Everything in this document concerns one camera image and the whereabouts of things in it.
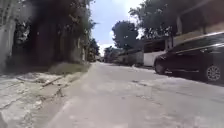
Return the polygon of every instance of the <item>building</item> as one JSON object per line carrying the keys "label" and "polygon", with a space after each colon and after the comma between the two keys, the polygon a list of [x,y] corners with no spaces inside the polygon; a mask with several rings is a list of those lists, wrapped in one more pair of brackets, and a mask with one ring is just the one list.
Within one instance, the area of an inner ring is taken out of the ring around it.
{"label": "building", "polygon": [[186,39],[224,30],[223,0],[181,0],[175,1],[177,12],[177,36],[167,40],[167,49]]}

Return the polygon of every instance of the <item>parked car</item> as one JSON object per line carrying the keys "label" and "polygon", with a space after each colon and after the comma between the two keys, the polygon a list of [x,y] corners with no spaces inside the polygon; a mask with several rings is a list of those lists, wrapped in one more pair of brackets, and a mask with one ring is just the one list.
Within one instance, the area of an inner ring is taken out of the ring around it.
{"label": "parked car", "polygon": [[198,73],[211,82],[224,78],[224,32],[184,41],[156,58],[156,73]]}

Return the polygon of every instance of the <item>white wall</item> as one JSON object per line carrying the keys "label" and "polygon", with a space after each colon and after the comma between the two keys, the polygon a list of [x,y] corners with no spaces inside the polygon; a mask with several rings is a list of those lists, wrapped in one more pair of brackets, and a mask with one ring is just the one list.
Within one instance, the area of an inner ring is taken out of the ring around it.
{"label": "white wall", "polygon": [[144,53],[144,66],[154,66],[157,56],[164,54],[163,52]]}
{"label": "white wall", "polygon": [[0,27],[0,70],[5,67],[7,57],[11,56],[15,26],[14,21],[9,21]]}
{"label": "white wall", "polygon": [[122,55],[119,56],[117,60],[121,63],[143,64],[143,52],[140,51],[133,54]]}

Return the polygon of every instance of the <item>grass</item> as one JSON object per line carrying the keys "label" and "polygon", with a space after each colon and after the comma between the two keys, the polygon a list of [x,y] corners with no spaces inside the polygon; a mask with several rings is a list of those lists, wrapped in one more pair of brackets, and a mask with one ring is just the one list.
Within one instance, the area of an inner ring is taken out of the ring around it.
{"label": "grass", "polygon": [[76,72],[87,72],[90,64],[60,63],[49,69],[50,74],[67,75]]}

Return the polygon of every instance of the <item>car door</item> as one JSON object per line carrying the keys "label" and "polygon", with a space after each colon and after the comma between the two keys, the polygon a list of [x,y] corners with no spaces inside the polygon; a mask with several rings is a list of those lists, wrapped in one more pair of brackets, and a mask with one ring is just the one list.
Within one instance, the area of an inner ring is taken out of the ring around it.
{"label": "car door", "polygon": [[167,53],[165,65],[169,70],[179,70],[181,68],[181,60],[183,59],[182,53],[184,49],[184,44],[174,47],[171,51]]}
{"label": "car door", "polygon": [[202,52],[199,47],[203,45],[202,39],[191,40],[177,46],[168,59],[168,67],[171,70],[194,71],[200,65]]}

